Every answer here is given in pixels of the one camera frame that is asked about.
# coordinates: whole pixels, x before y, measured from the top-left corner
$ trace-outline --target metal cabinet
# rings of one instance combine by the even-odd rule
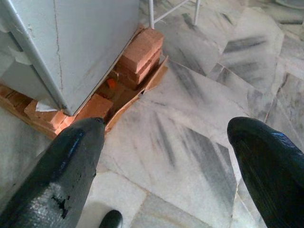
[[[138,26],[139,0],[0,0],[0,83],[74,114]]]

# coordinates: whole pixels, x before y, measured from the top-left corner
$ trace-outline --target brick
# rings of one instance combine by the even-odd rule
[[[76,118],[76,115],[67,116],[61,124],[66,124],[67,126],[69,126],[72,124],[72,122],[74,122],[75,118]]]
[[[75,121],[89,117],[101,117],[105,119],[112,106],[112,101],[109,101],[98,94],[94,94],[86,105],[80,110],[75,118]]]
[[[119,81],[127,88],[131,89],[131,90],[136,90],[137,87],[138,87],[138,84],[131,80],[129,77],[123,75],[123,74],[120,74],[119,75]]]
[[[6,87],[5,85],[0,84],[0,96],[5,98],[8,95],[10,95],[12,92],[14,92],[14,90]]]
[[[54,131],[56,135],[58,135],[60,132],[62,132],[64,129],[66,129],[69,125],[71,125],[71,123],[73,122],[65,122],[65,120],[60,124],[60,126]]]
[[[62,111],[37,112],[37,103],[38,102],[36,100],[33,100],[25,108],[24,112],[32,121],[37,122],[51,130],[56,130],[67,117]]]
[[[161,50],[159,49],[137,74],[120,64],[117,64],[116,69],[119,74],[128,77],[130,80],[134,81],[138,85],[159,63],[160,55]]]
[[[161,49],[162,43],[163,34],[152,28],[147,28],[127,47],[118,64],[138,73],[153,54]]]
[[[134,34],[134,37],[133,37],[132,41],[135,40],[136,37],[144,31],[144,29],[145,29],[144,25],[142,23],[140,23],[137,27],[137,30],[135,31],[135,34]]]
[[[23,115],[23,116],[27,116],[25,113],[24,113],[24,110],[25,108],[32,102],[32,98],[29,98],[29,97],[26,97],[26,99],[24,101],[22,101],[22,103],[20,103],[15,109],[16,111]]]
[[[15,91],[11,88],[6,87],[5,85],[0,84],[0,100],[8,103],[11,105],[10,101],[7,99],[7,97],[14,93]]]
[[[28,97],[21,94],[21,93],[18,93],[18,92],[14,92],[14,93],[11,93],[7,99],[9,100],[9,102],[14,106],[14,107],[17,107],[19,104],[21,104],[23,101],[27,100]]]

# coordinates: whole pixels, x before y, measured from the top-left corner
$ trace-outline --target stacked bricks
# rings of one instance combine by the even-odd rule
[[[135,90],[158,65],[162,44],[163,34],[152,28],[138,34],[115,66],[119,81]]]
[[[0,101],[3,106],[17,113],[18,117],[21,117],[26,116],[24,109],[32,99],[0,84]]]
[[[63,111],[36,111],[37,101],[0,84],[0,104],[18,118],[55,138],[62,130],[74,121],[89,117],[109,116],[113,102],[94,94],[84,107],[74,116],[68,116]]]
[[[58,135],[74,121],[90,117],[106,118],[113,103],[98,94],[94,94],[77,115],[67,116],[63,111],[39,112],[36,111],[37,101],[32,102],[24,112],[35,125],[48,129]]]

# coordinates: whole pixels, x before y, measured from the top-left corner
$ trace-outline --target floor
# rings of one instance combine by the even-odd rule
[[[155,15],[179,0],[155,0]],[[204,0],[156,23],[170,56],[162,83],[105,141],[78,228],[111,209],[124,228],[265,228],[226,129],[257,118],[304,151],[304,11],[274,0]],[[147,23],[147,0],[141,22]],[[0,109],[0,197],[50,142]]]

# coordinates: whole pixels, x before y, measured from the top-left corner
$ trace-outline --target white chair leg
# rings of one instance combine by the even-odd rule
[[[154,4],[153,0],[149,0],[149,24],[154,29]]]
[[[199,11],[200,10],[200,0],[196,0],[196,6],[195,6],[195,15],[194,15],[194,25],[198,24],[198,19],[199,19]]]

